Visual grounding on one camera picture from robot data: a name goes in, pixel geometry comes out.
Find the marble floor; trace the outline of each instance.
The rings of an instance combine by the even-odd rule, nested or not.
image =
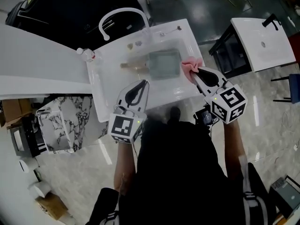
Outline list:
[[[214,60],[208,55],[211,46],[202,45],[200,50],[206,66],[213,68]],[[230,79],[248,97],[246,112],[239,118],[241,136],[248,160],[254,164],[267,189],[286,174],[300,182],[300,147],[297,151],[294,149],[300,142],[300,103],[273,102],[275,98],[289,96],[289,84],[288,81],[270,82],[272,78],[290,73],[300,73],[298,65],[271,68]],[[181,109],[181,120],[194,123],[193,114],[203,104],[202,98],[194,97],[148,110],[147,113],[166,121],[166,111],[177,105]],[[212,140],[218,162],[226,174],[221,122],[213,127]],[[138,152],[140,140],[135,146]],[[88,221],[100,189],[113,187],[117,148],[112,138],[105,135],[73,154],[41,154],[37,157],[42,180],[51,185],[80,225]]]

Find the marble pattern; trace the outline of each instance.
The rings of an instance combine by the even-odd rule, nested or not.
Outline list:
[[[38,112],[49,153],[76,152],[107,130],[107,123],[98,122],[92,97],[59,97]]]
[[[211,45],[200,47],[208,67],[215,66],[210,57],[205,57]],[[248,160],[254,164],[268,190],[276,179],[286,174],[300,181],[300,148],[294,150],[294,145],[300,142],[300,103],[273,102],[275,98],[288,97],[289,84],[287,81],[270,82],[272,78],[290,73],[300,73],[299,67],[276,67],[231,79],[243,89],[249,99],[245,114],[238,119],[241,136]],[[193,114],[202,108],[204,102],[193,97],[153,108],[147,113],[167,121],[165,114],[172,105],[181,109],[181,120],[194,123]],[[221,122],[213,127],[212,140],[218,162],[226,174],[224,129]],[[100,189],[113,187],[118,146],[109,135],[102,136],[94,144],[72,154],[41,154],[37,157],[42,179],[62,198],[70,214],[80,225],[88,221]],[[135,147],[139,152],[140,138]]]

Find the white faucet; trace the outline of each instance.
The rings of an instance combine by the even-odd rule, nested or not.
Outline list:
[[[133,8],[133,7],[123,7],[123,8],[118,8],[116,10],[113,10],[111,12],[109,12],[108,14],[104,15],[104,17],[100,20],[99,22],[99,30],[100,32],[102,33],[103,35],[103,38],[105,41],[108,41],[109,40],[109,36],[104,32],[103,28],[102,28],[102,24],[104,23],[104,21],[110,17],[111,15],[114,15],[116,13],[120,13],[120,12],[136,12],[138,13],[139,15],[142,16],[143,20],[144,20],[144,23],[146,25],[146,32],[147,32],[147,36],[149,38],[150,41],[152,41],[152,33],[150,31],[150,27],[149,27],[149,23],[148,23],[148,20],[147,20],[147,17],[145,15],[145,13],[143,13],[141,10],[139,9],[136,9],[136,8]]]

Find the person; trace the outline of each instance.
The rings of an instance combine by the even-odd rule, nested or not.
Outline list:
[[[239,157],[246,154],[237,120],[224,124],[224,138],[227,176],[208,127],[180,121],[176,107],[167,124],[148,118],[137,171],[132,146],[119,143],[114,189],[120,194],[120,224],[245,224]],[[272,224],[275,206],[251,164],[249,179],[252,190],[264,199]],[[107,207],[101,201],[99,196],[89,225],[99,224],[99,204]],[[263,215],[251,210],[251,224],[264,224]]]

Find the pink cloth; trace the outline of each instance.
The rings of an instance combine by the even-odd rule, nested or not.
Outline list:
[[[183,73],[191,83],[195,83],[191,76],[191,71],[198,73],[198,67],[202,67],[202,62],[202,58],[196,59],[195,57],[188,57],[181,62]]]

